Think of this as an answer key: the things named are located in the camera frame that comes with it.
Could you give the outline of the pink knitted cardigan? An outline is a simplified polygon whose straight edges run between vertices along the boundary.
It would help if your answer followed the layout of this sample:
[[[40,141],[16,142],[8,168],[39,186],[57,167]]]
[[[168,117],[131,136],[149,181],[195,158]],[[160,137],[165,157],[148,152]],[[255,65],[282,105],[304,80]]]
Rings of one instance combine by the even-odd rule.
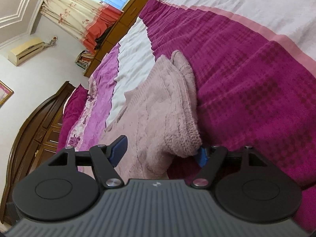
[[[128,179],[162,179],[175,157],[197,154],[197,94],[193,70],[176,50],[160,56],[147,79],[125,93],[125,104],[105,129],[101,144],[127,137],[127,151],[115,170]]]

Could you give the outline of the dark clothes on cabinet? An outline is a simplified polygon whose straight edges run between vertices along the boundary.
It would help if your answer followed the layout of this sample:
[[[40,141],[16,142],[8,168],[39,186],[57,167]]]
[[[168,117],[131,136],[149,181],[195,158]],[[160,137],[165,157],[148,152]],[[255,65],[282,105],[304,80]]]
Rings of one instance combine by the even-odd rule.
[[[94,50],[99,50],[100,49],[101,45],[103,44],[103,41],[105,40],[105,38],[107,37],[107,35],[111,31],[112,27],[113,26],[108,27],[99,38],[95,39],[96,45],[94,47]]]

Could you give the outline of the dark wooden headboard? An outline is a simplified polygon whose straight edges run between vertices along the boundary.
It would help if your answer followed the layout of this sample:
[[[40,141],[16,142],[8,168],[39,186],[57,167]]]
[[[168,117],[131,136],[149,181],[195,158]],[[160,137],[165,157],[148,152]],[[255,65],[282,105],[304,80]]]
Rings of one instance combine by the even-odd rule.
[[[7,204],[18,181],[57,151],[63,106],[75,87],[65,82],[53,96],[41,103],[21,126],[8,159],[6,183],[1,200],[1,223],[13,225]]]

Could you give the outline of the magenta pillow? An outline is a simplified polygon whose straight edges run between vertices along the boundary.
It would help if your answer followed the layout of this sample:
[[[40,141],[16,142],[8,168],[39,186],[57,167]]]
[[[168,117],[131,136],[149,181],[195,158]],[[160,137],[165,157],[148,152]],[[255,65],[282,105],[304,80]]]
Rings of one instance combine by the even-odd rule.
[[[88,97],[88,90],[79,85],[66,101],[63,109],[63,122],[60,130],[57,152],[67,144],[69,133],[81,116]]]

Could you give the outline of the stack of books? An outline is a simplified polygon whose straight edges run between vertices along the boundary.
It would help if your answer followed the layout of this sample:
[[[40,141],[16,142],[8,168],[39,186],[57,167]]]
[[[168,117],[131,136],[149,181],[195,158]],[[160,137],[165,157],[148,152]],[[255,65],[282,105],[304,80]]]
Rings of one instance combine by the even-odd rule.
[[[88,50],[82,51],[75,60],[75,64],[82,69],[86,70],[93,61],[94,54],[90,53]]]

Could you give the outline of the magenta striped floral bedspread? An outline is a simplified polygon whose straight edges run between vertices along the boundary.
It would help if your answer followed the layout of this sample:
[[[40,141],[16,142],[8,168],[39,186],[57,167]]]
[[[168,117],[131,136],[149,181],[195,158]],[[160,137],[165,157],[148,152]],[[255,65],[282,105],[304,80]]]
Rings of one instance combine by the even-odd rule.
[[[89,77],[66,145],[96,145],[175,50],[194,72],[203,143],[254,145],[302,188],[295,221],[315,230],[315,0],[149,0]]]

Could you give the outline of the cream and orange curtain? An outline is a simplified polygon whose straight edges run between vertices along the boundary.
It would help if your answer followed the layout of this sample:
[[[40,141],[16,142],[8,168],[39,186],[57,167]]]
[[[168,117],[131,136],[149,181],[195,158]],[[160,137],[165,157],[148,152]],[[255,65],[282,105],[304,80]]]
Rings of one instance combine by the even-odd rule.
[[[100,38],[122,15],[102,0],[44,0],[40,12],[95,53]]]

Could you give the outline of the long wooden drawer cabinet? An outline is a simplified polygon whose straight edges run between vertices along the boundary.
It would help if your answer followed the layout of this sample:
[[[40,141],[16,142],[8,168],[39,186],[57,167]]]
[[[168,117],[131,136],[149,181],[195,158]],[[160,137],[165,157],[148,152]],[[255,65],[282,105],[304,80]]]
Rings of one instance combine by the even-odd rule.
[[[137,20],[137,17],[145,4],[149,0],[129,0],[123,8],[123,13],[120,18],[111,27],[111,30],[103,40],[101,47],[95,53],[91,64],[84,72],[85,77],[90,77],[95,69],[101,63],[103,57],[108,54],[111,49],[122,39],[129,31],[131,26]]]

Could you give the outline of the framed wall picture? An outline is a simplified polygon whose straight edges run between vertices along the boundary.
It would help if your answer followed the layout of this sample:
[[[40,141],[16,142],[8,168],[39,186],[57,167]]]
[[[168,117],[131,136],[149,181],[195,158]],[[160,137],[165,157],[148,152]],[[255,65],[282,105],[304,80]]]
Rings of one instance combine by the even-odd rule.
[[[0,81],[0,106],[2,106],[13,94],[14,91]]]

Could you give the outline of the beige wall air conditioner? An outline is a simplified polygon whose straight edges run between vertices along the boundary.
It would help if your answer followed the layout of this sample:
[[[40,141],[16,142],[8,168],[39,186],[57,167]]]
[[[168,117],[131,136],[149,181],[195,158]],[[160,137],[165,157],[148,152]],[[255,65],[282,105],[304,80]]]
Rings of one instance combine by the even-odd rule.
[[[8,60],[15,66],[35,56],[44,49],[44,42],[40,38],[33,38],[8,52]]]

